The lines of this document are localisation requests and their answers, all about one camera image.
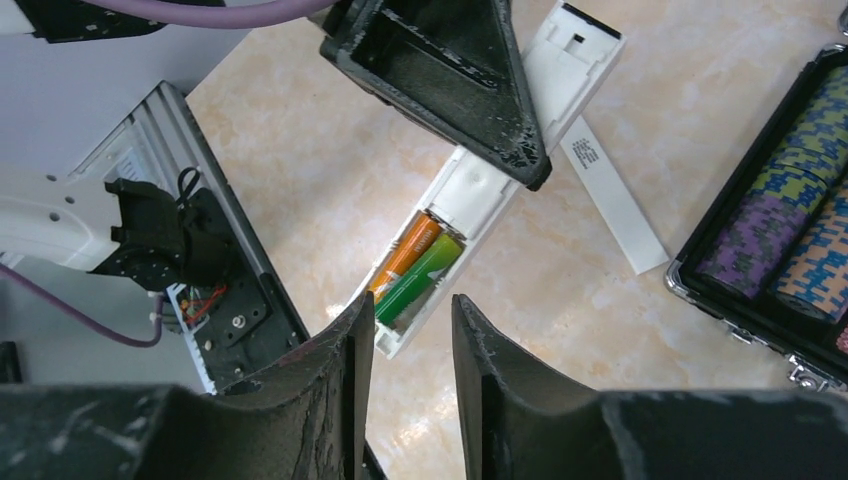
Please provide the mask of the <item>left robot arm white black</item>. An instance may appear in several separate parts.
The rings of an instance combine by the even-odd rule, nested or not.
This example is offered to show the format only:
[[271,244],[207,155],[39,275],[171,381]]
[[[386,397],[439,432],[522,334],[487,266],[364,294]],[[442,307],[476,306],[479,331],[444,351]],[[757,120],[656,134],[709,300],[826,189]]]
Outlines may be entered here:
[[[466,148],[526,188],[548,178],[557,117],[542,104],[530,55],[519,49],[507,1],[16,1],[34,34],[66,40],[90,19],[254,29],[300,18],[325,34],[321,56],[366,92]],[[81,179],[10,168],[1,176],[1,249],[77,271],[214,287],[234,244],[199,227],[191,193],[144,181]]]

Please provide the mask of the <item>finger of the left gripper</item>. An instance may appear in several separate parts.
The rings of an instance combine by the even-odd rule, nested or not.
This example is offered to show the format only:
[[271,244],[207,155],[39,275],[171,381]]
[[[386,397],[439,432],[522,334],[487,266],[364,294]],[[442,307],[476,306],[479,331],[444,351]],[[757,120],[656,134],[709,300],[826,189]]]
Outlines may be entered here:
[[339,1],[323,58],[422,128],[531,191],[552,165],[508,1]]

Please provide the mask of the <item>white battery cover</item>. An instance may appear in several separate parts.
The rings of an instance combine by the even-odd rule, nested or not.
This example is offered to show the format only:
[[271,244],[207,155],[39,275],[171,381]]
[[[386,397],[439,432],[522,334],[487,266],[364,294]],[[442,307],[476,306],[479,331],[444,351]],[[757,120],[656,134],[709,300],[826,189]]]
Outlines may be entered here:
[[641,275],[668,262],[666,249],[583,117],[574,120],[559,146],[633,272]]

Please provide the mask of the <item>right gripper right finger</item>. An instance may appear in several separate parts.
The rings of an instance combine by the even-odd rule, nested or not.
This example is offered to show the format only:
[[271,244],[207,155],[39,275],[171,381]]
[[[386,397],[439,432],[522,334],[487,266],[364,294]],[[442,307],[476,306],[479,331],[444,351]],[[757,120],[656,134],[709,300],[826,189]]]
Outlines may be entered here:
[[451,302],[470,479],[843,479],[847,403],[804,390],[595,390]]

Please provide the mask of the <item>green battery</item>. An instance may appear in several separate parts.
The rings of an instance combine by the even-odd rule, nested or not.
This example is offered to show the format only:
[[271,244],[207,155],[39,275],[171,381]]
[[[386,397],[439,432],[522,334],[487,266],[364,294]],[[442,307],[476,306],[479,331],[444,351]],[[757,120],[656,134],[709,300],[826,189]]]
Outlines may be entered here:
[[376,319],[391,326],[397,317],[433,286],[459,258],[463,246],[450,234],[441,234],[376,305]]

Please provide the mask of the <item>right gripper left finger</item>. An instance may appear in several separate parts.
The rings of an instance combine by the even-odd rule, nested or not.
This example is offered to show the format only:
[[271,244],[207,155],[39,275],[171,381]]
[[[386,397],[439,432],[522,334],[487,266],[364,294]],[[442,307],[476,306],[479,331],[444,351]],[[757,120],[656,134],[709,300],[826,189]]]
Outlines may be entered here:
[[5,479],[360,479],[374,303],[227,395],[176,385],[5,385]]

